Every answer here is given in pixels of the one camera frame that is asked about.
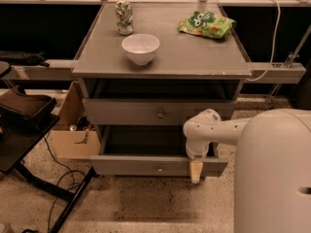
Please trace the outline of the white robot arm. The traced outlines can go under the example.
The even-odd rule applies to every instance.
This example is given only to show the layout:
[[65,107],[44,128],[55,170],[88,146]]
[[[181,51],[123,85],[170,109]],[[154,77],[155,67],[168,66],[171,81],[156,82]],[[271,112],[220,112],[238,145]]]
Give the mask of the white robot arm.
[[193,183],[210,143],[237,146],[234,233],[311,233],[310,111],[222,120],[208,109],[188,119],[183,132]]

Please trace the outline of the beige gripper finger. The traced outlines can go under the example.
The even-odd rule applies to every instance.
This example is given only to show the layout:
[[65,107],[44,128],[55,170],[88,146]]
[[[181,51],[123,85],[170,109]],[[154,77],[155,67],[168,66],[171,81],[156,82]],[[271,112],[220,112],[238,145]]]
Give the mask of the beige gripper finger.
[[202,161],[193,160],[190,163],[190,179],[192,183],[197,184],[200,182],[202,169],[203,169]]

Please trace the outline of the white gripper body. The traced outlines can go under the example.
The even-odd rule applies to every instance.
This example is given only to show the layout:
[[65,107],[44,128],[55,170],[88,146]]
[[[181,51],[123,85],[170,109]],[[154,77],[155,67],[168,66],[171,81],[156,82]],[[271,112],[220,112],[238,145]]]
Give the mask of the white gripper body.
[[209,142],[186,142],[186,153],[191,160],[202,159],[207,156],[209,151]]

